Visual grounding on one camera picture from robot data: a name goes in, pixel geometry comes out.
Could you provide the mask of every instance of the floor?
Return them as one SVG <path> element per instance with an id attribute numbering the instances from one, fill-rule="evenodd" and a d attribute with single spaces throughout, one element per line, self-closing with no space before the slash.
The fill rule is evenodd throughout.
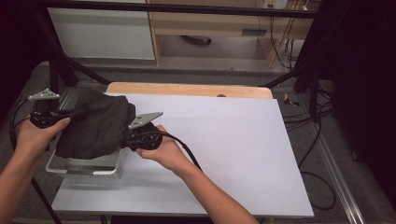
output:
<path id="1" fill-rule="evenodd" d="M 296 47 L 294 52 L 298 53 L 300 47 Z M 114 62 L 103 63 L 103 61 L 99 65 L 98 63 L 87 63 L 87 65 L 101 76 L 117 81 L 247 86 L 267 83 L 288 71 L 287 68 L 280 65 L 276 68 L 268 68 L 260 46 L 257 45 L 254 38 L 212 38 L 210 45 L 203 45 L 191 43 L 190 40 L 181 36 L 168 36 L 165 38 L 163 58 L 159 65 L 153 65 L 152 62 L 133 62 L 115 67 Z M 89 78 L 82 75 L 79 77 L 81 85 L 97 85 L 92 83 Z M 293 83 L 294 80 L 290 79 L 272 89 L 285 120 L 306 118 L 304 107 L 301 104 L 306 101 L 307 94 L 293 92 Z M 48 67 L 38 66 L 21 95 L 24 97 L 34 91 L 41 91 L 48 85 Z M 322 81 L 322 87 L 331 90 L 332 83 Z M 289 95 L 293 104 L 285 104 L 285 93 Z M 327 101 L 326 96 L 319 96 L 319 103 L 325 104 Z M 28 113 L 28 108 L 23 109 L 21 113 Z M 288 132 L 297 161 L 302 159 L 315 138 L 313 127 L 307 123 Z M 334 114 L 322 118 L 321 134 L 342 172 L 357 207 L 359 207 L 364 223 L 396 223 L 395 211 L 376 184 L 368 167 L 364 163 L 353 161 L 352 150 Z M 9 158 L 11 154 L 6 125 L 1 127 L 0 140 L 4 143 L 2 144 L 1 158 Z M 314 147 L 304 162 L 302 170 L 315 172 L 333 186 L 332 176 L 319 147 L 319 145 Z M 1 160 L 1 167 L 4 167 L 5 162 L 6 160 Z M 45 164 L 42 165 L 35 178 L 46 192 L 49 200 L 53 200 L 62 179 L 57 175 L 46 173 Z M 332 193 L 322 181 L 304 175 L 304 182 L 312 203 L 320 206 L 330 205 Z M 276 218 L 275 223 L 351 223 L 340 197 L 337 196 L 336 200 L 334 208 L 328 211 L 314 208 L 315 217 L 313 218 Z M 99 223 L 98 216 L 60 214 L 60 217 L 62 221 L 70 221 L 70 223 L 92 223 L 93 221 L 95 221 L 93 223 Z M 33 189 L 29 189 L 17 218 L 18 222 L 16 223 L 50 223 L 50 216 Z M 269 218 L 261 221 L 262 223 L 272 223 Z"/>

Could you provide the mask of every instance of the white tabletop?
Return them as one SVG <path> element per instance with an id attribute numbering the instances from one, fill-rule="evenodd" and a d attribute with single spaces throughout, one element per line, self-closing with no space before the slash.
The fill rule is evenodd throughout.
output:
<path id="1" fill-rule="evenodd" d="M 186 143 L 204 172 L 254 216 L 312 217 L 276 100 L 126 94 L 136 114 Z M 54 210 L 146 216 L 202 216 L 187 186 L 155 161 L 129 151 L 120 179 L 62 183 Z"/>

